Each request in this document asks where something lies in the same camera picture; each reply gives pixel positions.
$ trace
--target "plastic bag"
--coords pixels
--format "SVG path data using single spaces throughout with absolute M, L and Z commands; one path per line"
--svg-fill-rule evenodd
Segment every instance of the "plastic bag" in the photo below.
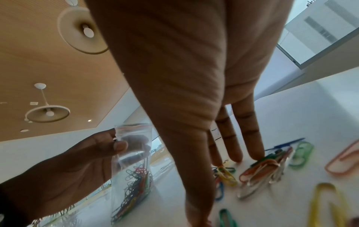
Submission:
M 152 125 L 135 124 L 115 127 L 116 139 L 128 143 L 124 155 L 112 158 L 111 223 L 121 220 L 150 193 Z

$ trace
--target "wooden ceiling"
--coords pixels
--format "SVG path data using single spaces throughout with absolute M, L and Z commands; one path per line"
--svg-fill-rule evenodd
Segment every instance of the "wooden ceiling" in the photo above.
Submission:
M 0 141 L 94 128 L 128 89 L 109 51 L 84 54 L 61 38 L 57 18 L 67 7 L 65 0 L 0 1 Z M 36 107 L 30 102 L 45 105 L 35 83 L 45 83 L 47 102 L 69 108 L 70 116 L 24 121 Z

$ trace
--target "orange paper clip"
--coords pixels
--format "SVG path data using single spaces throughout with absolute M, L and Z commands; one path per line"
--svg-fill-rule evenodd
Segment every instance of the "orange paper clip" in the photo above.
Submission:
M 335 162 L 343 162 L 345 160 L 348 160 L 350 158 L 353 158 L 355 156 L 359 155 L 359 149 L 355 149 L 354 151 L 345 154 L 346 152 L 348 152 L 352 147 L 354 147 L 357 143 L 359 143 L 359 139 L 356 140 L 354 143 L 352 143 L 351 145 L 349 145 L 347 148 L 345 148 L 342 152 L 340 152 L 335 158 L 333 158 L 330 162 L 328 162 L 328 164 L 324 167 L 324 169 L 333 175 L 336 176 L 345 176 L 350 174 L 357 166 L 359 166 L 359 161 L 357 161 L 356 163 L 354 163 L 350 168 L 348 168 L 347 170 L 345 170 L 344 172 L 334 172 L 331 171 L 329 168 L 331 165 L 333 165 Z

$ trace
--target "white table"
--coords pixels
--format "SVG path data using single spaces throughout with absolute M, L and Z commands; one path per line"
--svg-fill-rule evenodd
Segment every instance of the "white table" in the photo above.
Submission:
M 359 68 L 261 98 L 255 108 L 266 148 L 306 137 L 315 150 L 303 169 L 288 169 L 281 182 L 248 201 L 237 199 L 237 188 L 225 187 L 224 199 L 215 203 L 210 217 L 213 225 L 218 226 L 219 210 L 227 208 L 239 226 L 306 226 L 309 200 L 319 182 L 338 186 L 349 200 L 351 214 L 359 215 L 358 176 L 334 178 L 324 170 L 336 154 L 359 138 Z M 239 139 L 244 148 L 243 139 Z M 223 141 L 217 142 L 227 159 Z M 244 160 L 237 167 L 236 177 L 253 163 L 243 150 Z M 81 227 L 109 226 L 110 197 L 105 198 L 77 214 Z M 184 189 L 176 169 L 116 226 L 186 226 Z M 332 226 L 331 221 L 323 220 L 323 226 Z

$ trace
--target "hand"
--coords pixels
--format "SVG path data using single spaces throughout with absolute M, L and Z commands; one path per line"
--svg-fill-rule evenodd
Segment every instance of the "hand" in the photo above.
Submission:
M 68 208 L 111 178 L 112 156 L 138 151 L 148 142 L 138 136 L 116 142 L 114 137 L 115 129 L 96 133 L 2 183 L 3 192 L 29 222 Z M 131 156 L 127 163 L 132 165 L 143 158 Z
M 233 104 L 250 156 L 264 155 L 253 90 L 291 4 L 87 0 L 113 57 L 175 160 L 186 190 L 186 214 L 194 227 L 207 222 L 214 202 L 210 162 L 222 162 L 214 144 L 208 148 L 213 120 L 230 158 L 242 159 L 221 107 Z

